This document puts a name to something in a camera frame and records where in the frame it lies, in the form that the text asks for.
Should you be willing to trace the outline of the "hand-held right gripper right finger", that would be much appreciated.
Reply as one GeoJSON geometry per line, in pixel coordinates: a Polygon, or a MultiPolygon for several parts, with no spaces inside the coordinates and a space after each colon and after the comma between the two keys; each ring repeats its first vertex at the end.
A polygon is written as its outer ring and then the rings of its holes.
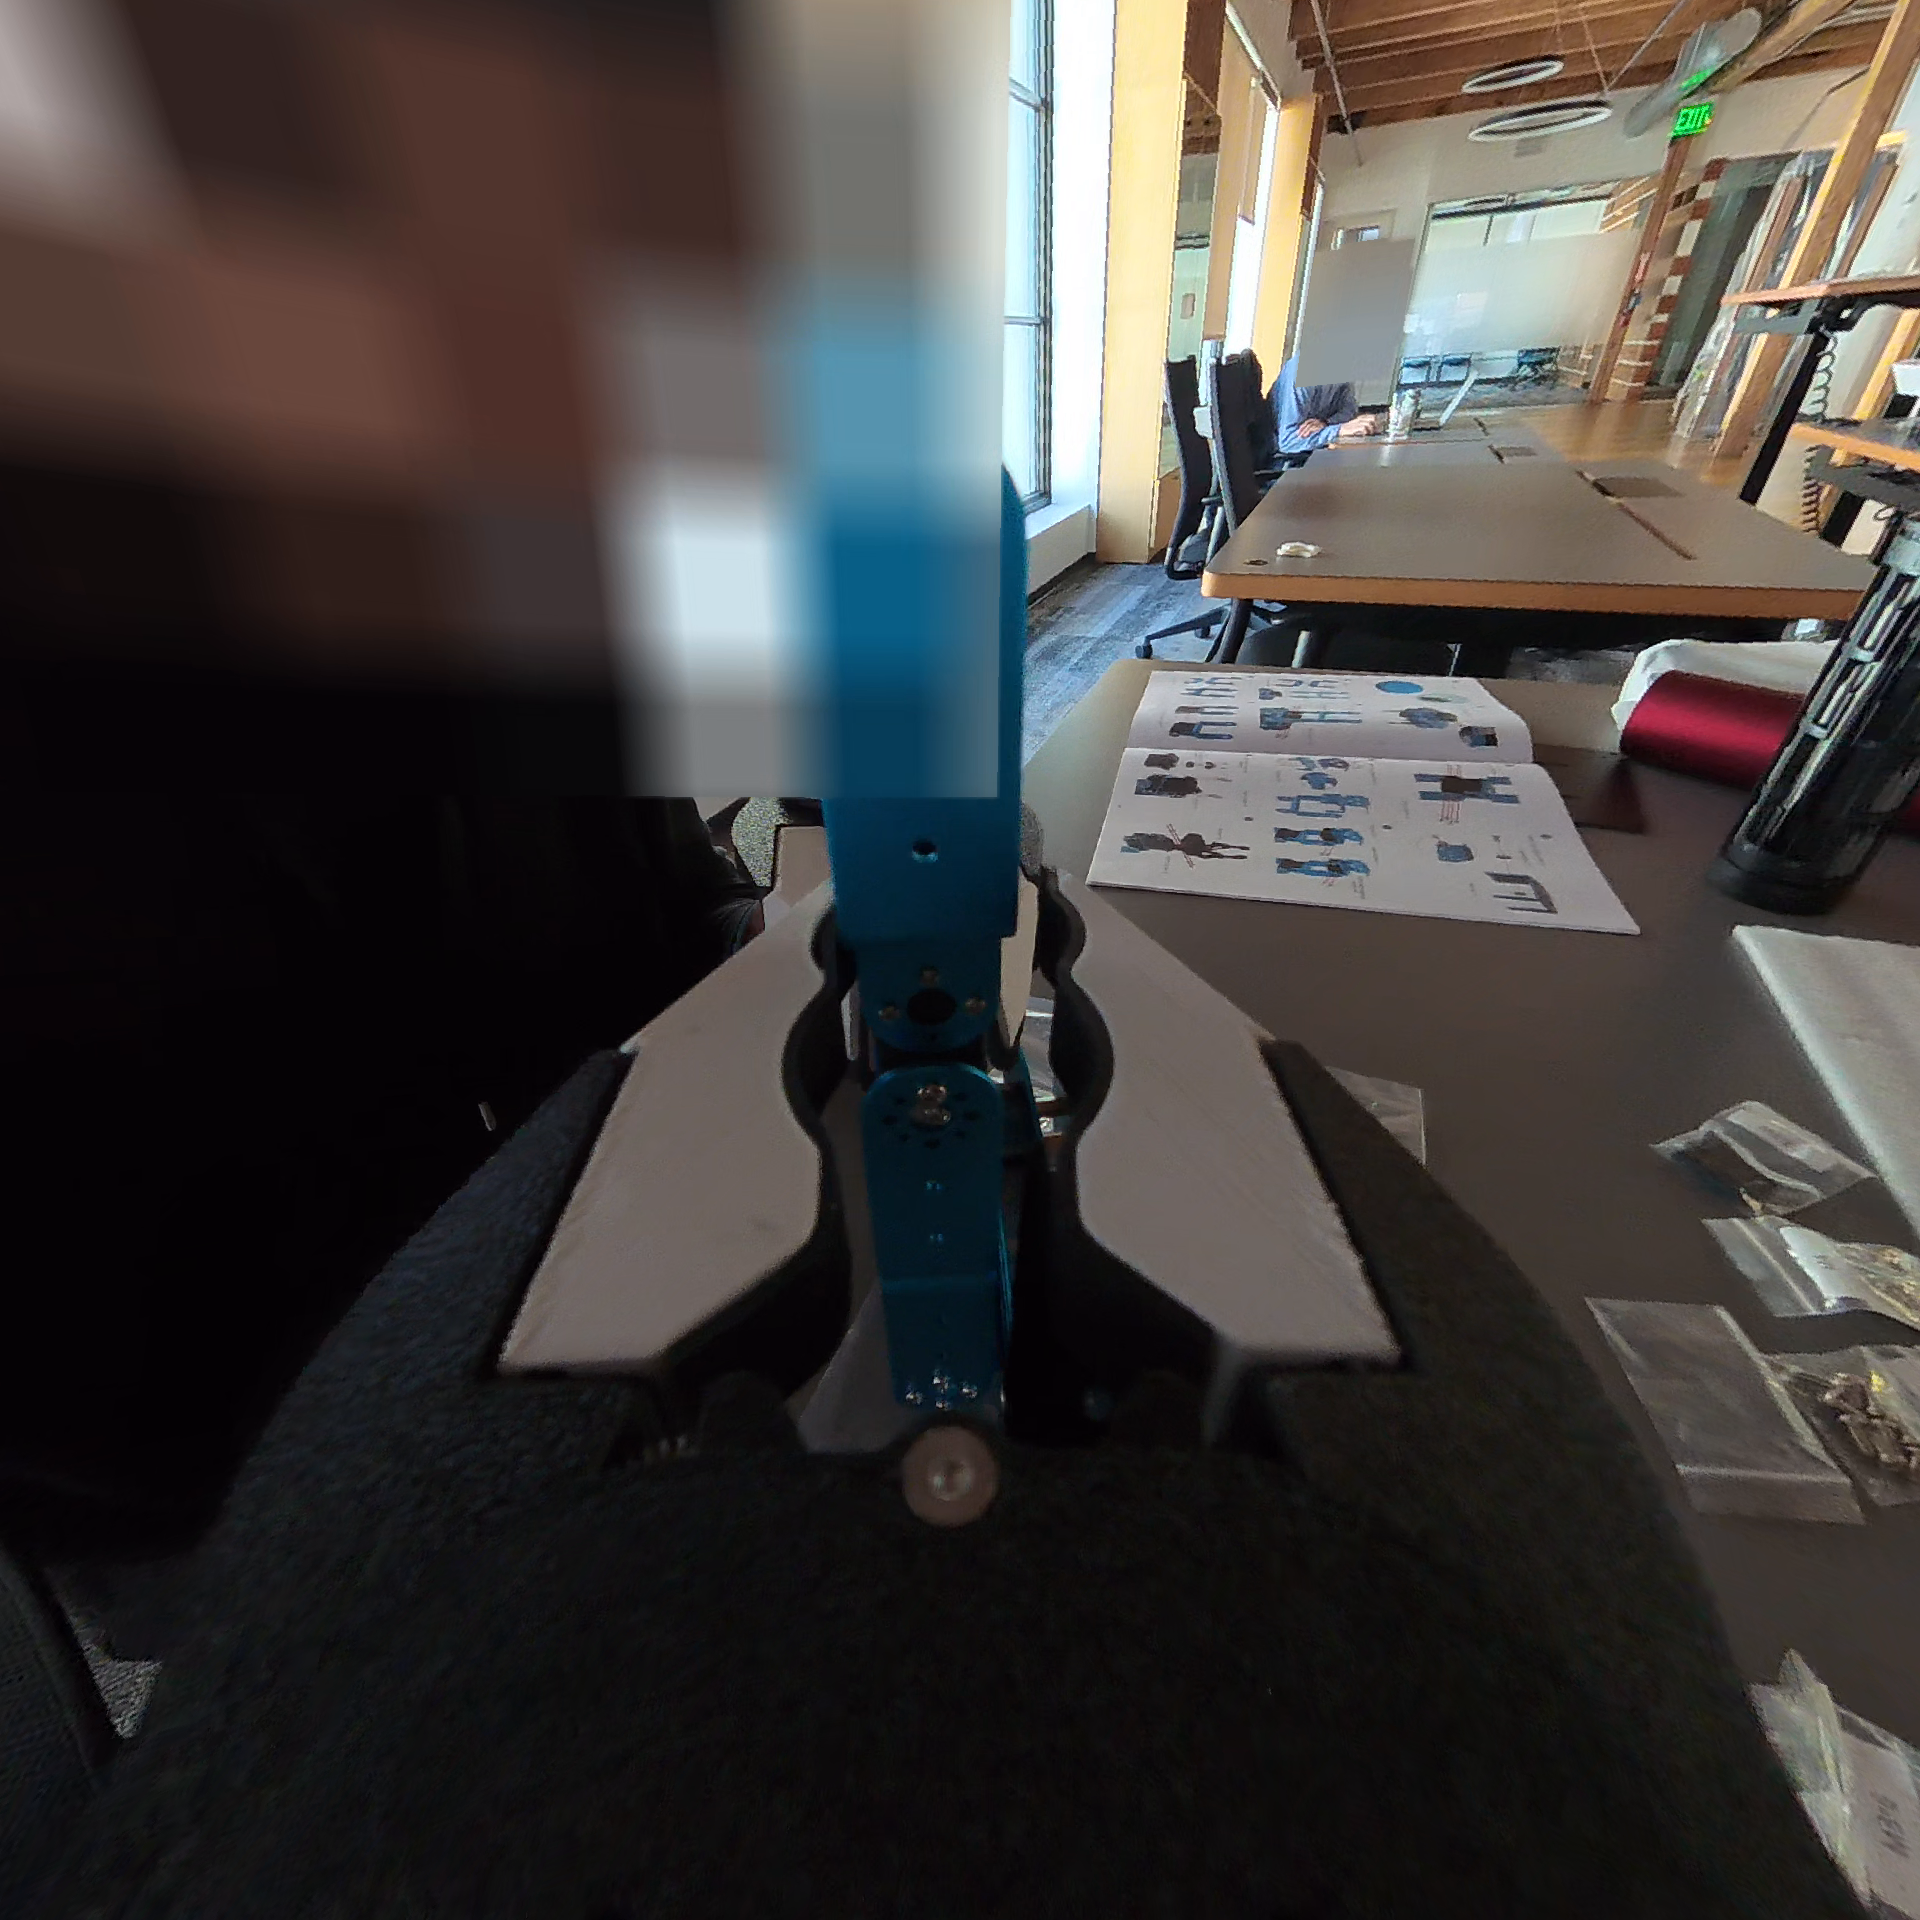
{"type": "Polygon", "coordinates": [[[1401,1347],[1251,1016],[1046,876],[1072,1104],[1042,1313],[1082,1369],[1393,1364],[1401,1347]]]}

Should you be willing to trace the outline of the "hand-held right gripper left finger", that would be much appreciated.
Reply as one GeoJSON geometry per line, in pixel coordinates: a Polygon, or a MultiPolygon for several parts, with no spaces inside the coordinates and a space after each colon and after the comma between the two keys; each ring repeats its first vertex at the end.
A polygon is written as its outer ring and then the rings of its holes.
{"type": "Polygon", "coordinates": [[[635,1036],[503,1375],[821,1373],[851,1317],[843,997],[822,883],[635,1036]]]}

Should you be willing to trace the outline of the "blue toy robot arm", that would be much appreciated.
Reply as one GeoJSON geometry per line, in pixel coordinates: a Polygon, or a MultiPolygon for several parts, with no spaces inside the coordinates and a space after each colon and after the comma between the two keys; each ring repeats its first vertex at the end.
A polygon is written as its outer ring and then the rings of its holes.
{"type": "Polygon", "coordinates": [[[1004,1156],[1018,1129],[1001,951],[1020,926],[1028,540],[997,480],[997,548],[929,524],[835,538],[834,725],[822,803],[835,940],[867,1029],[860,1102],[894,1398],[993,1415],[1012,1332],[1004,1156]]]}

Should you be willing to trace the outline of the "grey work desk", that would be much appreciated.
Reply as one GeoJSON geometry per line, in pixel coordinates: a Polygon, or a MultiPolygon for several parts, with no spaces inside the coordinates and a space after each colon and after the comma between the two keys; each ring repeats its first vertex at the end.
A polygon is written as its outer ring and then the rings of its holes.
{"type": "Polygon", "coordinates": [[[1641,773],[1641,835],[1594,835],[1641,931],[1119,893],[1117,908],[1325,1067],[1417,1086],[1427,1173],[1527,1280],[1436,1256],[1432,1379],[1286,1404],[1300,1461],[1473,1577],[1501,1640],[1413,1657],[1401,1609],[1380,1724],[1408,1787],[1352,1813],[1386,1916],[1857,1916],[1743,1695],[1788,1651],[1850,1728],[1916,1740],[1916,1501],[1862,1522],[1700,1513],[1589,1299],[1723,1305],[1772,1330],[1651,1152],[1731,1098],[1835,1121],[1702,879],[1729,793],[1641,773]]]}

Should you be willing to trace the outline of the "desk with orange edge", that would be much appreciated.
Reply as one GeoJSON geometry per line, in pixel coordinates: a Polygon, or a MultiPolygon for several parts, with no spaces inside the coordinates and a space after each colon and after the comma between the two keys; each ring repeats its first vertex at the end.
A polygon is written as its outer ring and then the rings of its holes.
{"type": "Polygon", "coordinates": [[[1298,624],[1439,613],[1470,641],[1577,649],[1844,621],[1875,579],[1865,559],[1658,461],[1511,441],[1311,453],[1213,553],[1200,595],[1298,624]],[[1323,555],[1282,563],[1282,540],[1323,555]]]}

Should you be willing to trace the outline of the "wooden standing desk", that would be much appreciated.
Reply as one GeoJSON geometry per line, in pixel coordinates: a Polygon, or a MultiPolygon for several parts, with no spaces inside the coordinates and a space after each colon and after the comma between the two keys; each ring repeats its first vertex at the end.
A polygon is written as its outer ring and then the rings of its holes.
{"type": "Polygon", "coordinates": [[[1719,307],[1736,315],[1736,335],[1781,335],[1809,341],[1772,409],[1740,488],[1740,499],[1745,507],[1757,507],[1788,445],[1789,427],[1801,416],[1821,359],[1842,333],[1858,323],[1863,312],[1878,307],[1916,311],[1917,276],[1831,277],[1784,288],[1740,292],[1726,293],[1719,307]]]}

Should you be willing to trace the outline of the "printed instruction sheet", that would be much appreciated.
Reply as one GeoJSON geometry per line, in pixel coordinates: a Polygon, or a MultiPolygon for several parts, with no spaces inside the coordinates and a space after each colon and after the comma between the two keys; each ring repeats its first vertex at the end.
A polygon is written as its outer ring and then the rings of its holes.
{"type": "Polygon", "coordinates": [[[1467,677],[1150,669],[1087,879],[1638,934],[1527,720],[1467,677]]]}

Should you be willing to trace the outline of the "person's black-clad torso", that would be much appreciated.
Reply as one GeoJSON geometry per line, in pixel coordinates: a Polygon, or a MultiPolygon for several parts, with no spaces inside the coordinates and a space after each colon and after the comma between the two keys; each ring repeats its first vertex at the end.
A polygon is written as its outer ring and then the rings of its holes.
{"type": "Polygon", "coordinates": [[[695,803],[5,803],[5,1522],[187,1538],[323,1332],[760,924],[695,803]]]}

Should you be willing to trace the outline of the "pile of small screw bags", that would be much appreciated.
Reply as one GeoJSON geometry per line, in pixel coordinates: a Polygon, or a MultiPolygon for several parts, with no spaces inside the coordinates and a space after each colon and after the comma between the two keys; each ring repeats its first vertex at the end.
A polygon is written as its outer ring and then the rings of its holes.
{"type": "MultiPolygon", "coordinates": [[[[1916,1258],[1801,1221],[1870,1170],[1777,1107],[1743,1098],[1654,1145],[1729,1215],[1704,1228],[1762,1307],[1783,1321],[1870,1313],[1913,1333],[1916,1258]]],[[[1762,1350],[1729,1310],[1589,1301],[1636,1398],[1702,1516],[1858,1525],[1916,1510],[1916,1342],[1762,1350]]],[[[1788,1651],[1753,1688],[1801,1809],[1868,1916],[1916,1916],[1916,1743],[1842,1708],[1788,1651]]]]}

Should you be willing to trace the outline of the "white ribbed foam sheet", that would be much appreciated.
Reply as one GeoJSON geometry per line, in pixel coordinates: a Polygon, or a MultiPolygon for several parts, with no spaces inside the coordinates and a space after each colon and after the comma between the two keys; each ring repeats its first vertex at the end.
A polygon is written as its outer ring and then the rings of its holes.
{"type": "Polygon", "coordinates": [[[1731,944],[1916,1228],[1917,946],[1763,926],[1731,944]]]}

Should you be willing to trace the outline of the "red metal cylinder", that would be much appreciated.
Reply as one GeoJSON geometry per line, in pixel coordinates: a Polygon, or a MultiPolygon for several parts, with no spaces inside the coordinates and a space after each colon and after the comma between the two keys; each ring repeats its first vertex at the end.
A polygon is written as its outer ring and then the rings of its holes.
{"type": "Polygon", "coordinates": [[[1636,764],[1751,795],[1804,701],[1804,693],[1669,669],[1624,709],[1615,750],[1636,764]]]}

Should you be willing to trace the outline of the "white cloth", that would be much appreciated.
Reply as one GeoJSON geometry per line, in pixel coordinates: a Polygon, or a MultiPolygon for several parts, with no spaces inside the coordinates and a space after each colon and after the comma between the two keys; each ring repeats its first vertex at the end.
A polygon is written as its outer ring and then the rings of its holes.
{"type": "Polygon", "coordinates": [[[1802,700],[1831,649],[1831,639],[1706,641],[1682,637],[1656,642],[1630,663],[1615,694],[1615,723],[1626,723],[1628,712],[1651,684],[1667,673],[1758,686],[1802,700]]]}

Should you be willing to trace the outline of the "black cylindrical bottle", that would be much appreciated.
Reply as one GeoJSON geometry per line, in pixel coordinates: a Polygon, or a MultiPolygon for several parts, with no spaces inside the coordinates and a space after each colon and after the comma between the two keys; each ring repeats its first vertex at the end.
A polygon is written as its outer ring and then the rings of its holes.
{"type": "Polygon", "coordinates": [[[1712,866],[1731,899],[1831,913],[1917,785],[1917,525],[1892,532],[1788,739],[1712,866]]]}

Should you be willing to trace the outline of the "black office chair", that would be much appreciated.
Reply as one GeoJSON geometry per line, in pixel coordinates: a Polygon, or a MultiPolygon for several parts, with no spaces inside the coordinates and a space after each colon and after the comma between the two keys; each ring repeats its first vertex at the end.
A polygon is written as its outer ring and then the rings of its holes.
{"type": "Polygon", "coordinates": [[[1170,579],[1200,579],[1275,480],[1307,461],[1282,447],[1297,364],[1287,359],[1277,375],[1278,402],[1251,349],[1224,355],[1208,371],[1192,357],[1164,364],[1164,402],[1182,457],[1182,499],[1164,542],[1170,579]]]}

